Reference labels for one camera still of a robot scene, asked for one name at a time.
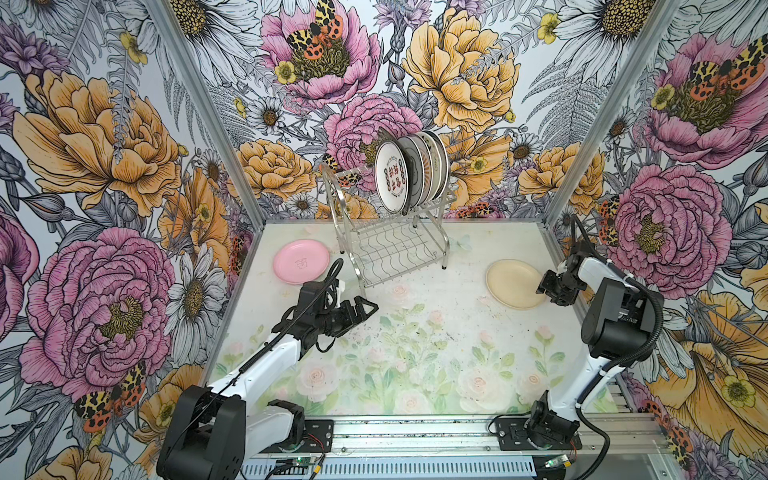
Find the yellow peony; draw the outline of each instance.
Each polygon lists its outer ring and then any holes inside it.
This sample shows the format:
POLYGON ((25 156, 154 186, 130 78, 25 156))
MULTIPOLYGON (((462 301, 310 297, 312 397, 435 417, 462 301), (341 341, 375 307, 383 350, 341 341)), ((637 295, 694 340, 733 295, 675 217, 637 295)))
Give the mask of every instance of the yellow peony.
POLYGON ((454 82, 483 55, 499 49, 498 34, 480 30, 480 21, 466 10, 445 12, 441 32, 428 23, 413 32, 402 67, 413 76, 417 93, 431 91, 438 101, 435 124, 484 131, 509 111, 512 89, 518 81, 520 64, 510 53, 484 71, 454 82))

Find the dish rack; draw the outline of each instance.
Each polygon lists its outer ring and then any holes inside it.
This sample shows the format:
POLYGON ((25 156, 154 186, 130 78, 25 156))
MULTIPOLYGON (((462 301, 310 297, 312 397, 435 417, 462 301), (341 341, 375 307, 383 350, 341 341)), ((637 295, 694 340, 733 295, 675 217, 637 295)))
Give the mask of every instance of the dish rack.
POLYGON ((349 256, 361 292, 431 263, 442 262, 442 268, 447 268, 450 242, 442 216, 445 206, 456 199, 449 184, 439 197, 411 207, 405 214, 353 219, 339 178, 371 171, 371 167, 357 167, 334 172, 330 166, 320 165, 339 249, 349 256))

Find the table surface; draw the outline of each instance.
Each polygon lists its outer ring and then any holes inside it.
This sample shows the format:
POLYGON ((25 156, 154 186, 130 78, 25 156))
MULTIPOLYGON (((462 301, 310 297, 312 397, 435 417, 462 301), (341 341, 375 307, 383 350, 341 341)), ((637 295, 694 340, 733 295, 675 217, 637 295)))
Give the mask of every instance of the table surface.
MULTIPOLYGON (((504 258, 543 273, 554 264, 536 223, 447 223, 448 269, 432 264, 366 290, 379 312, 338 339, 328 353, 310 350, 255 406, 284 399, 307 415, 424 415, 527 412, 531 402, 564 378, 580 348, 572 307, 545 302, 513 310, 485 285, 485 271, 504 258)), ((243 292, 225 333, 210 379, 254 353, 300 286, 272 271, 286 243, 324 243, 331 262, 344 257, 343 299, 359 294, 353 269, 331 223, 271 223, 245 276, 243 292)), ((329 342, 321 337, 321 346, 329 342)), ((604 390, 586 412, 616 412, 604 390)))

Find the pink peony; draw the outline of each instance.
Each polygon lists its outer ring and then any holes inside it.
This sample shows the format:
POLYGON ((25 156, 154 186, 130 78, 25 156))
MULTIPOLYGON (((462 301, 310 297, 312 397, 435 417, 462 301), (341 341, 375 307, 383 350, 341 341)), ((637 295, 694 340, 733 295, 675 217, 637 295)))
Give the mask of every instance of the pink peony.
POLYGON ((40 262, 35 241, 18 221, 0 212, 0 340, 11 332, 24 303, 24 284, 40 262))
MULTIPOLYGON (((343 22, 342 40, 343 47, 349 53, 349 66, 343 76, 325 74, 319 78, 310 78, 309 82, 299 79, 286 84, 288 92, 305 108, 322 108, 323 105, 342 103, 359 92, 370 91, 379 73, 381 47, 377 35, 368 36, 354 8, 347 13, 341 2, 334 3, 336 15, 343 22)), ((275 68, 281 61, 293 62, 293 49, 288 45, 286 37, 295 31, 309 29, 310 23, 314 21, 314 5, 309 13, 296 10, 293 16, 285 11, 281 11, 279 16, 264 15, 261 19, 261 48, 266 51, 262 57, 264 65, 275 68)))
POLYGON ((117 385, 140 362, 151 375, 170 350, 163 328, 174 281, 163 250, 128 228, 54 253, 29 289, 36 336, 22 350, 22 378, 78 399, 117 385))
POLYGON ((645 139, 654 151, 710 170, 730 164, 768 135, 768 74, 742 91, 728 89, 704 101, 690 96, 691 65, 699 61, 721 65, 747 47, 746 42, 730 46, 730 38, 718 45, 715 36, 705 39, 695 34, 667 63, 667 71, 656 80, 654 109, 644 126, 645 139), (674 95, 665 88, 668 85, 674 95))
POLYGON ((732 232, 722 215, 723 195, 693 166, 643 167, 619 204, 619 245, 608 248, 609 256, 665 298, 696 293, 725 261, 732 232))
MULTIPOLYGON (((326 152, 332 155, 343 170, 373 165, 379 129, 383 128, 395 138, 413 134, 422 129, 422 121, 407 107, 377 94, 353 98, 341 114, 333 114, 325 123, 328 133, 326 152)), ((376 189, 373 171, 364 173, 357 184, 363 190, 376 189)))

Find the pink rose print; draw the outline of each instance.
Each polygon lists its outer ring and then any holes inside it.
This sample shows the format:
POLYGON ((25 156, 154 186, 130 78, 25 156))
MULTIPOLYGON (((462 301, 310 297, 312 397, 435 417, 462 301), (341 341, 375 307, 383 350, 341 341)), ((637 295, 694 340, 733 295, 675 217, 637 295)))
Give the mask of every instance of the pink rose print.
POLYGON ((35 336, 22 350, 22 378, 78 399, 117 385, 139 362, 153 374, 170 350, 163 328, 174 281, 165 252, 128 228, 54 253, 29 289, 35 336))

